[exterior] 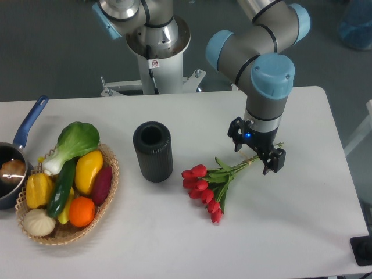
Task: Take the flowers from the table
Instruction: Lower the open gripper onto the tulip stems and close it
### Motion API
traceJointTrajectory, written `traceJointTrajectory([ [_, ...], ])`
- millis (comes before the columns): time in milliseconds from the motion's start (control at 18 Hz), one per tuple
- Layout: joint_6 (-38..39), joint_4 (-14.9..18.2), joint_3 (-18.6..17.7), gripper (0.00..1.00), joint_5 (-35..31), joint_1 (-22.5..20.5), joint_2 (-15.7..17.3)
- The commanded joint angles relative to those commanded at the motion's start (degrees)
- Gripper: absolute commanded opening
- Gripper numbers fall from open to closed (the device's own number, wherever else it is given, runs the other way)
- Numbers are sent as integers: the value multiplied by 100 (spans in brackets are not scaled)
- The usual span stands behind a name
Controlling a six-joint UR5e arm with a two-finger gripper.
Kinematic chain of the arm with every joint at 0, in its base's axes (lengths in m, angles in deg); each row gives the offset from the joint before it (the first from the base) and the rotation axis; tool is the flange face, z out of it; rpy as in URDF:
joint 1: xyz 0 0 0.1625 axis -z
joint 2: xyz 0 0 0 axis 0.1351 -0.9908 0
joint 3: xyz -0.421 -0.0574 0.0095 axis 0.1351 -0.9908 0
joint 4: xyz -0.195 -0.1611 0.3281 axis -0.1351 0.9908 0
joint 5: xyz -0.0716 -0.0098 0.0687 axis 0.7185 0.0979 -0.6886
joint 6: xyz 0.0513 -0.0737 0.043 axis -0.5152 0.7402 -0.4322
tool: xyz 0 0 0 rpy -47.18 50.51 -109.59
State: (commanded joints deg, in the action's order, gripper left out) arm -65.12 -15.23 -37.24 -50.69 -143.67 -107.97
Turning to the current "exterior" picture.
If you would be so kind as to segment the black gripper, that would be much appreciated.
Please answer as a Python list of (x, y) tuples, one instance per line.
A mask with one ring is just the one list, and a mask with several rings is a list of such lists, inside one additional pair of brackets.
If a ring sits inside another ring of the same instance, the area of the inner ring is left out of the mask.
[(269, 132), (253, 130), (248, 122), (240, 117), (234, 119), (228, 128), (227, 135), (235, 144), (235, 151), (239, 151), (243, 145), (254, 150), (264, 161), (263, 175), (272, 171), (277, 173), (284, 167), (286, 151), (282, 148), (274, 148), (273, 142), (278, 128)]

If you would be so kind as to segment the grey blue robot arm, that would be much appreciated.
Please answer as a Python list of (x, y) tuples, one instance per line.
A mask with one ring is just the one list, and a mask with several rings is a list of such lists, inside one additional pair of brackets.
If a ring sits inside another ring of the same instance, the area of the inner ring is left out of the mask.
[[(235, 148), (247, 145), (278, 172), (285, 151), (274, 146), (280, 120), (293, 87), (295, 67), (282, 54), (310, 30), (310, 17), (298, 4), (283, 1), (241, 1), (252, 22), (245, 34), (217, 32), (208, 42), (206, 59), (247, 96), (243, 118), (231, 122), (228, 136)], [(101, 24), (112, 38), (124, 37), (136, 54), (142, 91), (172, 94), (183, 86), (183, 52), (191, 35), (172, 1), (96, 1)]]

